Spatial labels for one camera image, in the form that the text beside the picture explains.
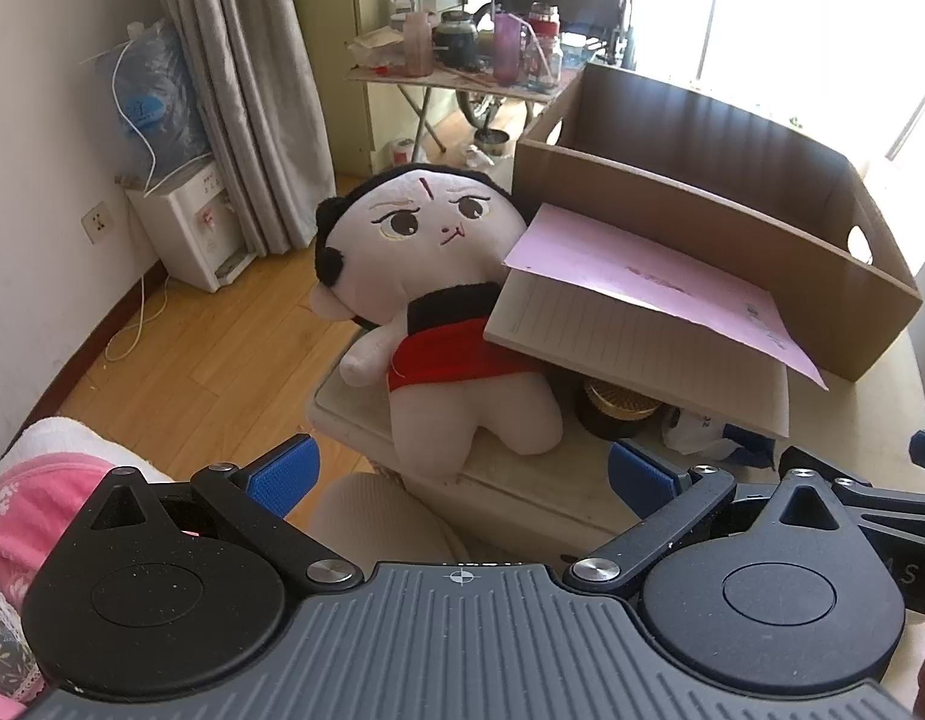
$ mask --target cardboard box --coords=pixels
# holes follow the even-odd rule
[[[517,143],[512,194],[524,212],[552,203],[768,290],[813,362],[850,381],[922,303],[845,156],[628,71],[588,65],[569,84]],[[854,226],[871,265],[848,253]]]

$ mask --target wall socket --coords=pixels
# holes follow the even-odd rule
[[[94,206],[88,214],[82,218],[82,229],[85,229],[89,240],[97,244],[103,240],[109,230],[112,229],[112,214],[109,213],[109,206],[104,200],[99,205]]]

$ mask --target plush doll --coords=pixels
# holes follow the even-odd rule
[[[317,209],[310,305],[371,328],[340,362],[351,386],[386,377],[400,470],[446,478],[482,425],[534,455],[562,438],[538,361],[483,339],[526,223],[485,175],[408,165]]]

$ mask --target baseboard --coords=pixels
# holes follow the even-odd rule
[[[153,295],[168,277],[169,274],[167,274],[162,261],[157,260],[157,264],[153,265],[143,276],[147,295]],[[138,310],[139,283],[136,282],[133,288],[123,295],[119,302],[112,307],[112,310],[103,317],[103,321],[96,325],[96,329],[89,334],[89,338],[69,358],[69,362],[63,365],[62,370],[53,379],[53,383],[48,386],[42,397],[37,401],[37,405],[32,407],[32,411],[29,412],[29,416],[23,422],[23,426],[19,429],[15,439],[13,439],[13,443],[29,425],[39,419],[58,413],[76,384],[79,384],[80,379],[86,375],[87,370],[96,361],[96,357],[103,354],[110,339],[125,327],[125,324],[133,318],[133,314]]]

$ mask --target pink paper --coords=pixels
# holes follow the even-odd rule
[[[506,265],[701,324],[828,389],[790,338],[773,295],[610,224],[543,205]]]

